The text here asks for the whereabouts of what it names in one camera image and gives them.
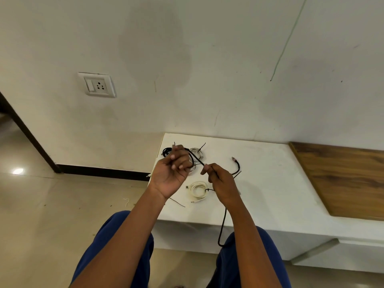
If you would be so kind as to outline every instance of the blue pants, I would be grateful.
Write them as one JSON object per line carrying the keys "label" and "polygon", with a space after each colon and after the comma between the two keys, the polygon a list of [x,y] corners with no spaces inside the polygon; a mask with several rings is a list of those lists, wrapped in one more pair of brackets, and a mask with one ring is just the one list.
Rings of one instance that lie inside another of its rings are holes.
{"label": "blue pants", "polygon": [[[86,267],[86,265],[89,264],[94,256],[96,256],[107,244],[107,242],[113,237],[129,213],[130,211],[117,212],[103,224],[103,226],[96,234],[93,243],[91,243],[89,248],[87,248],[84,255],[81,257],[74,272],[72,282]],[[257,230],[259,231],[260,237],[263,241],[272,266],[275,269],[276,275],[280,280],[281,286],[283,288],[291,288],[284,263],[271,237],[262,228],[257,227]],[[216,270],[207,288],[241,287],[234,241],[235,234],[231,233],[225,243],[232,242],[232,244],[228,247],[222,248],[218,254],[216,260]],[[136,273],[131,285],[132,288],[148,287],[150,273],[149,259],[151,258],[153,252],[153,246],[154,242],[153,236],[151,234],[147,240],[147,244],[137,266]]]}

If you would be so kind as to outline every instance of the white wall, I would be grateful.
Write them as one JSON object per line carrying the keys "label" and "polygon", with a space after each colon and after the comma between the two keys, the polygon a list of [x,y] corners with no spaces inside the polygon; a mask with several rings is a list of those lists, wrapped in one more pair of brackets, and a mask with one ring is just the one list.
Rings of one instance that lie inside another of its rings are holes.
{"label": "white wall", "polygon": [[308,0],[270,82],[303,1],[2,0],[0,91],[59,164],[150,172],[163,132],[384,150],[384,0]]}

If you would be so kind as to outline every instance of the white switch plate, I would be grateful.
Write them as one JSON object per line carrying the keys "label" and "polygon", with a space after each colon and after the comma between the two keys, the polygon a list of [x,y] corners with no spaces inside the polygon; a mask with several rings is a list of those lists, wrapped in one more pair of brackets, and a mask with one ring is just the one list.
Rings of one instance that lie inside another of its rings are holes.
{"label": "white switch plate", "polygon": [[110,76],[87,72],[78,72],[77,75],[87,95],[116,98],[115,87]]}

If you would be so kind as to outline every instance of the brown wood surface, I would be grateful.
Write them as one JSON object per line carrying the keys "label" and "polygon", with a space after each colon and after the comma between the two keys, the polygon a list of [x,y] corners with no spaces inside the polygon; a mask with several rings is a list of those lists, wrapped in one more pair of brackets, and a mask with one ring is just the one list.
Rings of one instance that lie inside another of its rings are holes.
{"label": "brown wood surface", "polygon": [[290,142],[330,215],[384,220],[384,151]]}

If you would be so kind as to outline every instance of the person's left hand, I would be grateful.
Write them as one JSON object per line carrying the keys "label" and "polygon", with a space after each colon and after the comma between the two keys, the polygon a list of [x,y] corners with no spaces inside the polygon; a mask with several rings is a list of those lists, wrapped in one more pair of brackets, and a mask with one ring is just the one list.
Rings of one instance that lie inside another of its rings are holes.
{"label": "person's left hand", "polygon": [[189,152],[182,145],[173,145],[170,154],[157,162],[148,187],[168,199],[181,187],[192,166]]}

